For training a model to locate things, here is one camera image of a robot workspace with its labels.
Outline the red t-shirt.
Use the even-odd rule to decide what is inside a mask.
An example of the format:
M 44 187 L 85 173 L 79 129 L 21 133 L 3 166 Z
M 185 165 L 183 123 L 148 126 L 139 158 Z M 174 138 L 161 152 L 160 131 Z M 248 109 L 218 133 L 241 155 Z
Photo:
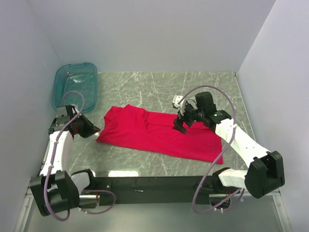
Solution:
M 104 116 L 99 143 L 162 153 L 182 159 L 213 162 L 222 151 L 221 138 L 196 122 L 187 133 L 174 130 L 175 114 L 132 106 L 112 106 Z

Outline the teal transparent plastic bin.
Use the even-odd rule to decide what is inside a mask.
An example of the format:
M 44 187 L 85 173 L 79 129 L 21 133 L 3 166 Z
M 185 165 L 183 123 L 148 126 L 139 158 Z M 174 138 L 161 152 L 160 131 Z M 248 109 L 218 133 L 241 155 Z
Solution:
M 84 100 L 76 93 L 69 94 L 64 99 L 65 105 L 75 104 L 78 109 L 84 103 L 83 113 L 91 112 L 97 101 L 98 71 L 89 62 L 68 64 L 57 70 L 54 80 L 52 107 L 61 106 L 64 95 L 70 91 L 81 93 Z

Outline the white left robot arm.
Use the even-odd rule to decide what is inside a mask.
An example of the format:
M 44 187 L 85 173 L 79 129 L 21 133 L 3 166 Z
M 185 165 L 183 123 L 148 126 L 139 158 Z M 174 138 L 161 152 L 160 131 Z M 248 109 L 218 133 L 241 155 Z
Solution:
M 42 216 L 80 206 L 80 194 L 91 194 L 97 183 L 89 169 L 67 172 L 67 159 L 75 135 L 88 138 L 100 129 L 81 114 L 75 105 L 57 108 L 56 118 L 48 129 L 47 156 L 39 175 L 29 187 Z

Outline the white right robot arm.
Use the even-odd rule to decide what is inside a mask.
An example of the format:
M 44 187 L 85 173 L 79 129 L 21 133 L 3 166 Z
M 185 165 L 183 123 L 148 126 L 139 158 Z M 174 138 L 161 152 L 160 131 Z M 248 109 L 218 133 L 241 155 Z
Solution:
M 178 109 L 173 128 L 186 133 L 185 126 L 191 127 L 201 122 L 220 138 L 229 142 L 231 147 L 243 159 L 248 170 L 223 168 L 213 174 L 212 188 L 218 193 L 228 187 L 243 188 L 259 199 L 284 186 L 285 175 L 282 155 L 278 151 L 270 152 L 259 145 L 224 110 L 217 110 L 210 92 L 195 95 L 196 106 L 192 106 L 183 96 L 176 95 L 172 100 Z

